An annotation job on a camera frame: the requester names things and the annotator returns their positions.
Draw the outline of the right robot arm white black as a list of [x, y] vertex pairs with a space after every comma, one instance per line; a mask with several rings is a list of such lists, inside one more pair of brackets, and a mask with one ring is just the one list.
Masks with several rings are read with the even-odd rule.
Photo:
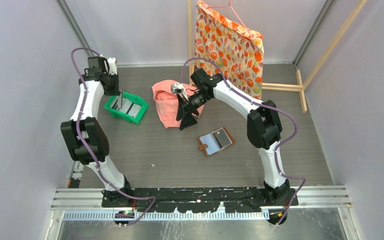
[[190, 78], [197, 87], [189, 96], [181, 83], [171, 85], [171, 92], [177, 96], [178, 110], [176, 120], [183, 130], [197, 124], [198, 109], [209, 100], [217, 99], [232, 107], [246, 119], [246, 134], [249, 142], [257, 148], [264, 170], [264, 200], [271, 205], [279, 205], [290, 189], [285, 176], [280, 155], [280, 140], [283, 130], [279, 113], [273, 101], [257, 101], [244, 94], [225, 77], [217, 73], [210, 76], [202, 68]]

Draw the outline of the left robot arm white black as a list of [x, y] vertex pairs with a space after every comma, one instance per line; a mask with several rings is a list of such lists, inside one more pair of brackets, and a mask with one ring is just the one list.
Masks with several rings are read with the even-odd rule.
[[103, 96], [120, 98], [117, 59], [90, 57], [88, 67], [78, 80], [80, 95], [70, 120], [62, 122], [60, 131], [69, 155], [75, 162], [89, 167], [104, 184], [104, 197], [114, 199], [121, 207], [133, 202], [133, 192], [127, 178], [110, 158], [110, 144], [98, 122]]

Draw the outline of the grey credit card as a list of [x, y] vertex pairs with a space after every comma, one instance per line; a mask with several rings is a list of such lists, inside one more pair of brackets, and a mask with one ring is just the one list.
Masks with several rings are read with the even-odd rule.
[[124, 96], [123, 92], [121, 91], [120, 95], [118, 97], [118, 103], [117, 103], [119, 110], [121, 110], [123, 108], [123, 96]]

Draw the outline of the black credit card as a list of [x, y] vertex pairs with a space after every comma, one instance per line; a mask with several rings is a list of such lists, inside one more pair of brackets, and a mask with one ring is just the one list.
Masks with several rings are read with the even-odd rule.
[[224, 129], [219, 129], [215, 131], [213, 133], [213, 136], [221, 149], [229, 146], [232, 143], [229, 135], [226, 133]]

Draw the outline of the green card tray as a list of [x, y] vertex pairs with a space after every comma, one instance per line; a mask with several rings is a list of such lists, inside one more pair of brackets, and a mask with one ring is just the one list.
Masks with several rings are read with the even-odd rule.
[[104, 105], [114, 118], [119, 118], [128, 123], [139, 124], [144, 117], [149, 104], [140, 96], [123, 91], [122, 109], [118, 108], [119, 96], [111, 96]]

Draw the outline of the brown leather card holder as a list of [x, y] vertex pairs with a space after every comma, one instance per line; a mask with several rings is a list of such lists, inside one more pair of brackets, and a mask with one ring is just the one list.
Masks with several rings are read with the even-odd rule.
[[[221, 130], [221, 129], [224, 129], [226, 131], [226, 133], [228, 134], [228, 136], [229, 136], [229, 138], [231, 139], [231, 142], [232, 142], [230, 145], [228, 145], [225, 148], [220, 148], [218, 143], [216, 142], [216, 139], [213, 136], [214, 132], [216, 132], [218, 130]], [[225, 127], [221, 127], [221, 128], [219, 128], [217, 130], [214, 130], [214, 131], [212, 131], [212, 132], [210, 132], [208, 134], [199, 136], [199, 137], [197, 137], [197, 141], [198, 141], [198, 149], [206, 157], [209, 157], [209, 156], [212, 156], [212, 155], [214, 155], [216, 153], [219, 153], [219, 152], [225, 150], [226, 148], [229, 148], [229, 147], [233, 146], [236, 143], [236, 141], [234, 140], [232, 135], [229, 133], [229, 131]]]

